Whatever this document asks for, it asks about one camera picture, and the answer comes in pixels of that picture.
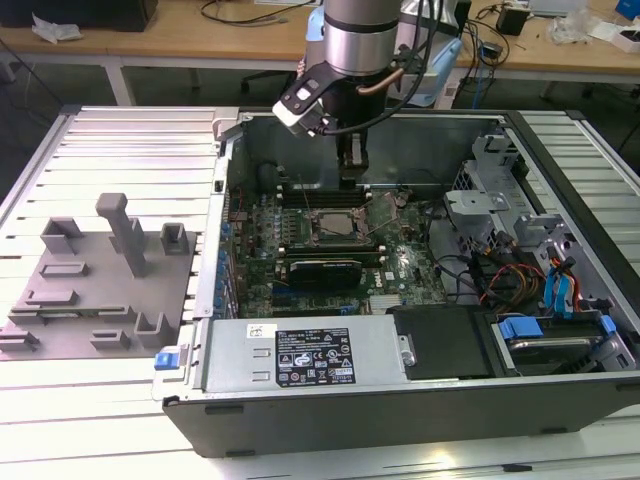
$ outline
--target red wire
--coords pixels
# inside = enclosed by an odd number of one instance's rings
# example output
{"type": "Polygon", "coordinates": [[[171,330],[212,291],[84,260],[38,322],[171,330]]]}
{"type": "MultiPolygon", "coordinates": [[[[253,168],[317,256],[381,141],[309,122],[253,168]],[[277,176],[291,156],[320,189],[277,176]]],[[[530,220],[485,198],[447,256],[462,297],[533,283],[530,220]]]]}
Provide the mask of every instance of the red wire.
{"type": "Polygon", "coordinates": [[[231,223],[236,223],[236,220],[238,220],[238,215],[240,215],[240,210],[242,210],[242,188],[241,187],[236,187],[236,189],[240,193],[240,198],[239,198],[239,201],[238,201],[238,209],[236,210],[236,214],[233,217],[233,221],[231,223]]]}

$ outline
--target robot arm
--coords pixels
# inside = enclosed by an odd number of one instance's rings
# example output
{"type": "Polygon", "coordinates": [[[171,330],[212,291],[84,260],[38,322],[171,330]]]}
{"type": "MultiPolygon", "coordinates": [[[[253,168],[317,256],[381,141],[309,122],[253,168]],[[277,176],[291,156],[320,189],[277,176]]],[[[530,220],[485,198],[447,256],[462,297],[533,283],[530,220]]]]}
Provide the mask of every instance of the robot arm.
{"type": "Polygon", "coordinates": [[[367,129],[444,85],[461,47],[456,4],[326,0],[309,19],[306,71],[273,113],[293,133],[336,136],[341,178],[353,181],[368,167],[367,129]],[[402,100],[385,111],[389,89],[402,100]]]}

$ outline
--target table leg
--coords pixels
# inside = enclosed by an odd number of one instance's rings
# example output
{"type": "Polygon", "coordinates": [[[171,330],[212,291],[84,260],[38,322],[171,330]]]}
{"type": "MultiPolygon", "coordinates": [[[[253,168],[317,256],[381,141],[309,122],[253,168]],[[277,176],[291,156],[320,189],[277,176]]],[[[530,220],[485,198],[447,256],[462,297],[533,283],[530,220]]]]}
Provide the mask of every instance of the table leg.
{"type": "Polygon", "coordinates": [[[13,83],[16,76],[13,74],[9,63],[0,62],[0,83],[13,83]]]}
{"type": "Polygon", "coordinates": [[[202,86],[202,80],[200,79],[200,71],[197,68],[189,69],[189,78],[191,80],[191,90],[199,90],[202,86]]]}
{"type": "Polygon", "coordinates": [[[451,110],[453,101],[456,99],[456,94],[458,93],[460,81],[464,78],[465,74],[466,69],[464,68],[454,68],[451,70],[449,78],[447,78],[447,82],[444,84],[444,88],[433,105],[434,110],[451,110]]]}
{"type": "Polygon", "coordinates": [[[104,69],[107,72],[107,77],[109,77],[109,83],[113,90],[113,96],[116,98],[116,103],[122,107],[135,105],[136,100],[133,96],[133,90],[122,72],[122,66],[118,64],[107,64],[104,65],[104,69]]]}

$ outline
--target warning label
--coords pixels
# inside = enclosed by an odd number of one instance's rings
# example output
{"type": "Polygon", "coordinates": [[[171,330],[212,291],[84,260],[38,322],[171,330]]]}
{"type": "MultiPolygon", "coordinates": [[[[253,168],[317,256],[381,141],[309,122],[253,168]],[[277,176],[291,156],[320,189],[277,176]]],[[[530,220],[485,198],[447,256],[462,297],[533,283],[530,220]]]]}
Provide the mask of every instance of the warning label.
{"type": "Polygon", "coordinates": [[[281,387],[356,383],[349,329],[277,331],[276,379],[281,387]]]}

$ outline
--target gray floor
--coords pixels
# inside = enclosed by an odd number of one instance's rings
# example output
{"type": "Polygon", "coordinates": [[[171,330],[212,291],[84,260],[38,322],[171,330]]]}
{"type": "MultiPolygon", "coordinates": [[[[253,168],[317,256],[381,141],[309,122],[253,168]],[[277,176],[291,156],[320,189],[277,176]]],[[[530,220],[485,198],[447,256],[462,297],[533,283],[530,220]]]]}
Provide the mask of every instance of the gray floor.
{"type": "MultiPolygon", "coordinates": [[[[36,73],[67,104],[114,105],[104,70],[100,67],[38,65],[36,73]]],[[[202,88],[193,92],[184,69],[128,68],[139,105],[272,105],[282,88],[284,77],[261,79],[251,84],[248,94],[240,93],[240,79],[249,73],[233,70],[201,71],[202,88]]],[[[20,171],[46,133],[43,120],[34,119],[23,107],[53,119],[56,103],[34,78],[25,94],[28,72],[20,68],[16,81],[0,86],[0,199],[4,198],[20,171]]],[[[590,99],[582,98],[582,84],[561,83],[548,101],[539,98],[543,82],[498,80],[481,104],[487,109],[579,110],[617,147],[631,127],[640,121],[636,103],[628,93],[631,85],[598,85],[590,99]]],[[[473,85],[455,103],[470,108],[473,85]]],[[[623,157],[640,169],[640,131],[623,151],[623,157]]]]}

